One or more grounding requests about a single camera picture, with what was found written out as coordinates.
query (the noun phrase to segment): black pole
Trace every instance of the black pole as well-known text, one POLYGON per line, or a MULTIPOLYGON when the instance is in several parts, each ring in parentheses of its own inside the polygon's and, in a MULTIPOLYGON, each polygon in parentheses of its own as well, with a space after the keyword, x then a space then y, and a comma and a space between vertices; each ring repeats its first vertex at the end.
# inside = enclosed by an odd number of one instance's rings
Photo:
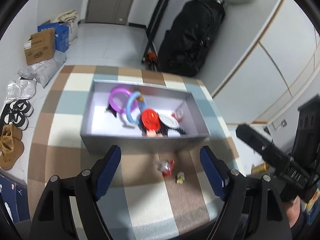
POLYGON ((156 33, 157 33, 159 25, 161 23, 162 17, 164 15, 164 12, 165 12, 167 6, 168 6, 168 2, 169 2, 169 0, 159 0, 158 4, 156 6, 156 9, 153 12, 150 24, 149 24, 148 29, 147 29, 148 43, 147 43, 146 49, 145 49, 144 54, 143 54, 143 58, 142 58, 142 61, 141 61, 142 63, 145 62, 145 58, 146 58, 147 53, 149 51, 149 48, 150 48, 150 46, 151 46, 151 44, 153 42, 153 39, 156 36, 156 33))

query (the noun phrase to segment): white plate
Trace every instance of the white plate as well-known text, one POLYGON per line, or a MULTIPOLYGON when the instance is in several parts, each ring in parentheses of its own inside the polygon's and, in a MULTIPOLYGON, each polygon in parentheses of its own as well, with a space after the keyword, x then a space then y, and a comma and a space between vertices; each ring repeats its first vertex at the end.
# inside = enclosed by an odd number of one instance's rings
POLYGON ((177 130, 168 130, 168 137, 181 137, 181 134, 177 130))
POLYGON ((163 122, 169 128, 172 128, 172 129, 179 128, 178 121, 175 118, 173 118, 172 116, 169 116, 166 114, 159 114, 159 119, 161 120, 161 122, 163 122))

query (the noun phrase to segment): gray storage box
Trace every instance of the gray storage box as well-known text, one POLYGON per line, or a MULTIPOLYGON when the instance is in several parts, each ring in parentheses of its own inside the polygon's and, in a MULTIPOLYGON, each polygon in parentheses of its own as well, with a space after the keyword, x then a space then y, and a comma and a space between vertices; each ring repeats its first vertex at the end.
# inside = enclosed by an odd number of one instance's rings
MULTIPOLYGON (((139 109, 132 112, 135 119, 139 109)), ((127 153, 162 153, 191 149, 210 136, 204 119, 191 93, 157 87, 157 85, 132 85, 112 81, 93 81, 82 121, 81 138, 90 154, 105 154, 111 145, 118 145, 127 153), (108 98, 114 87, 124 87, 130 91, 140 91, 147 108, 170 115, 181 109, 183 119, 180 127, 186 135, 173 134, 172 137, 149 138, 137 126, 128 123, 125 114, 117 118, 109 111, 108 98)))

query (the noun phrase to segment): orange object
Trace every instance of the orange object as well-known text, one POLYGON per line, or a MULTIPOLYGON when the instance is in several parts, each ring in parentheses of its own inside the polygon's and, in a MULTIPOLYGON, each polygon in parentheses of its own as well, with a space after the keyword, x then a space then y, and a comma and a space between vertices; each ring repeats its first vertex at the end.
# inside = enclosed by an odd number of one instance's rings
POLYGON ((147 130, 158 131, 160 129, 159 115, 151 108, 142 112, 141 120, 147 130))
POLYGON ((146 59, 146 61, 147 61, 148 63, 154 63, 154 62, 156 62, 156 61, 157 61, 157 55, 156 55, 156 53, 154 53, 154 52, 148 52, 148 53, 147 53, 147 59, 146 59))
POLYGON ((166 172, 166 173, 163 172, 163 173, 162 173, 162 176, 163 176, 164 178, 171 176, 173 167, 174 167, 174 160, 172 160, 172 161, 169 162, 169 170, 168 170, 168 172, 166 172))

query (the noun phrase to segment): purple ring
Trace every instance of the purple ring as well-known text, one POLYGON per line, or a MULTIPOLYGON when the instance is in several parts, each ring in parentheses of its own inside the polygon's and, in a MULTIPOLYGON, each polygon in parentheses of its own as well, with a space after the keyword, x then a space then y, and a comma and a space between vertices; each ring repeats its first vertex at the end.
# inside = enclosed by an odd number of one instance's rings
MULTIPOLYGON (((113 102, 113 97, 115 94, 118 94, 118 93, 123 93, 123 94, 126 94, 128 95, 128 98, 132 95, 131 91, 125 89, 125 88, 113 88, 110 92, 110 95, 109 95, 109 104, 110 106, 113 108, 113 110, 115 110, 117 113, 120 113, 120 114, 124 114, 126 112, 125 110, 125 106, 123 109, 121 109, 119 106, 117 106, 114 102, 113 102)), ((138 102, 137 100, 134 101, 134 103, 132 104, 130 110, 131 112, 136 109, 138 107, 138 102)))

